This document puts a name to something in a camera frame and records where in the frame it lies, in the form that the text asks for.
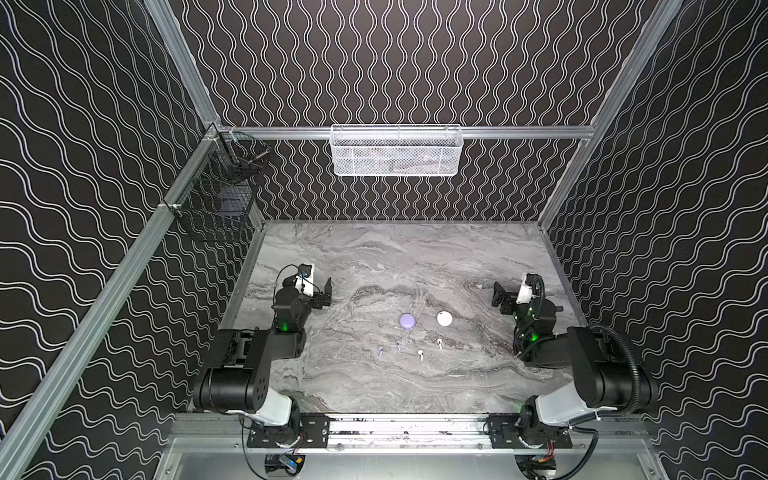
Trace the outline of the white earbud charging case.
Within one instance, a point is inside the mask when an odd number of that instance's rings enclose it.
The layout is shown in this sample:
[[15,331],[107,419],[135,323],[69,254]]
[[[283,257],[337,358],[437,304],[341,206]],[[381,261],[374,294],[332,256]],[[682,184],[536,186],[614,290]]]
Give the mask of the white earbud charging case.
[[451,326],[454,321],[454,316],[448,311],[440,311],[436,315],[436,322],[442,327]]

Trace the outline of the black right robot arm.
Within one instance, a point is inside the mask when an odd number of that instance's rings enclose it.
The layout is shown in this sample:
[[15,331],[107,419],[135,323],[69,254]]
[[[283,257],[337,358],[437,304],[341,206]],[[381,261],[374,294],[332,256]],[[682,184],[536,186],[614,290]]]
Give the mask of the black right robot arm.
[[491,305],[514,321],[513,353],[526,367],[572,374],[565,385],[525,400],[518,413],[489,416],[484,428],[495,448],[565,448],[566,433],[582,423],[656,404],[658,383],[624,334],[602,324],[554,332],[562,308],[547,298],[539,275],[526,275],[516,293],[496,282]]

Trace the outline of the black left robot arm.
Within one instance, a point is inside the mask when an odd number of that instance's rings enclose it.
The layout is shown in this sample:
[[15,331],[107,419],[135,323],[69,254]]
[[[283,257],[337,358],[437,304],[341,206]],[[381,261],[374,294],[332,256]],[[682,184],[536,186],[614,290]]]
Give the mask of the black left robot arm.
[[310,314],[329,307],[332,296],[331,279],[319,288],[296,274],[274,294],[270,329],[218,331],[194,382],[194,408],[244,417],[262,436],[259,446],[295,447],[303,440],[301,413],[294,399],[270,386],[271,365],[301,356]]

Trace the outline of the purple earbud charging case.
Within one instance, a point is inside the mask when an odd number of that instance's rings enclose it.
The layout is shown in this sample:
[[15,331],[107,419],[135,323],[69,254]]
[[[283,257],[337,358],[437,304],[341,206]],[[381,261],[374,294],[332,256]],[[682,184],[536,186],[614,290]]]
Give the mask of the purple earbud charging case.
[[416,325],[416,318],[410,313],[404,313],[399,318],[399,325],[405,330],[411,330]]

